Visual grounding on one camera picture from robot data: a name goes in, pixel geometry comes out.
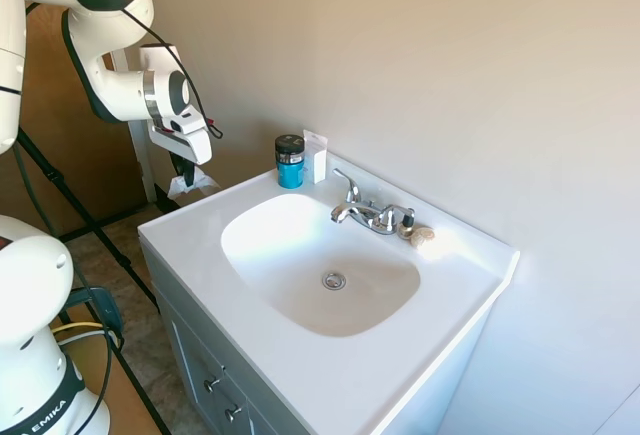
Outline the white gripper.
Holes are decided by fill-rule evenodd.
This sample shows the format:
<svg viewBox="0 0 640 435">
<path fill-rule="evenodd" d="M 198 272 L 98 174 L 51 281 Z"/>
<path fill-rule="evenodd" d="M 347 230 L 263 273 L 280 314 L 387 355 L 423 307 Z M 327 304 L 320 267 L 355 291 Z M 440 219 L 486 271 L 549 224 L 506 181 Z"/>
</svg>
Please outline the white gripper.
<svg viewBox="0 0 640 435">
<path fill-rule="evenodd" d="M 191 188 L 194 185 L 195 164 L 202 165 L 212 158 L 207 131 L 199 129 L 190 134 L 181 134 L 165 131 L 153 124 L 148 129 L 151 142 L 170 152 L 176 175 L 183 177 L 186 188 Z"/>
</svg>

